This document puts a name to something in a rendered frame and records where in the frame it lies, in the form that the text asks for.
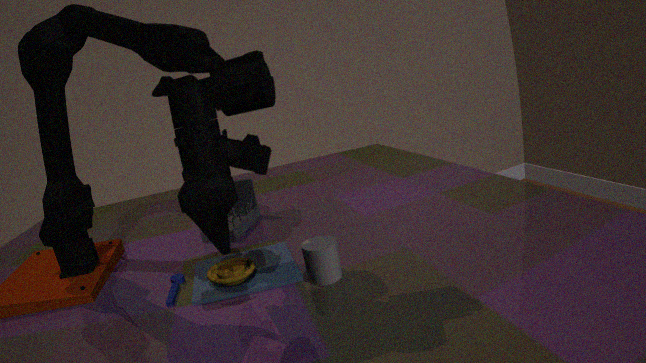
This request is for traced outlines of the dark grey dish rack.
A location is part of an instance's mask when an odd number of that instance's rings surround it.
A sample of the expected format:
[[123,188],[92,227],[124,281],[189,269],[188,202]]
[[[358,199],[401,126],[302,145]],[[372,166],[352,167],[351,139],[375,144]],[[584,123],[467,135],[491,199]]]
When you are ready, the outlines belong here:
[[260,211],[252,179],[234,180],[234,184],[238,200],[228,213],[228,224],[229,241],[237,242],[260,216]]

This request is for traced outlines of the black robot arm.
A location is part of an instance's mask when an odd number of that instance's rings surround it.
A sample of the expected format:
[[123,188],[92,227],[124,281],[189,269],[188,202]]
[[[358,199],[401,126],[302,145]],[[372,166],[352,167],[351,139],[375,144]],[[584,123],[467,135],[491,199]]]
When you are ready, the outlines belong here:
[[[21,72],[33,88],[47,185],[43,195],[44,220],[39,238],[53,247],[60,279],[93,273],[99,256],[87,230],[92,228],[91,187],[75,172],[65,85],[73,55],[87,37],[128,48],[166,72],[188,72],[173,79],[161,77],[152,96],[168,96],[174,129],[217,118],[273,107],[275,83],[263,58],[252,51],[230,60],[210,46],[207,35],[177,24],[142,23],[72,4],[28,31],[18,43]],[[192,73],[209,72],[198,80]],[[219,138],[218,171],[230,167],[266,175],[272,149],[258,136],[243,141]]]

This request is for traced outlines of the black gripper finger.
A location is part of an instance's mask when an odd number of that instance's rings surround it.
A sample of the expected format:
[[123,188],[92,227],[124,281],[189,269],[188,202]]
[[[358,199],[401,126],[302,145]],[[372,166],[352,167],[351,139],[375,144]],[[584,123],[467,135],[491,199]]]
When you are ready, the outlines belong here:
[[237,200],[186,213],[222,255],[231,253],[228,213],[235,203]]

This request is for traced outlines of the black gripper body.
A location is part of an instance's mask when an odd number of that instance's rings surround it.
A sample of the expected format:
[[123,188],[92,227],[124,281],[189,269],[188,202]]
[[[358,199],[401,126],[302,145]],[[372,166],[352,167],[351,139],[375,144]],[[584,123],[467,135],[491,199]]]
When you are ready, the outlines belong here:
[[178,192],[182,213],[238,200],[231,172],[218,171],[218,120],[174,130],[185,181]]

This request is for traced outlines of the dark grey cylinder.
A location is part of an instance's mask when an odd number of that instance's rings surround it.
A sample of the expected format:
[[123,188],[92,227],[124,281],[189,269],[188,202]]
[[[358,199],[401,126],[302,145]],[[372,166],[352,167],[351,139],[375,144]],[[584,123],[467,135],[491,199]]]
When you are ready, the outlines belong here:
[[301,245],[309,282],[331,285],[342,278],[337,239],[329,235],[309,238]]

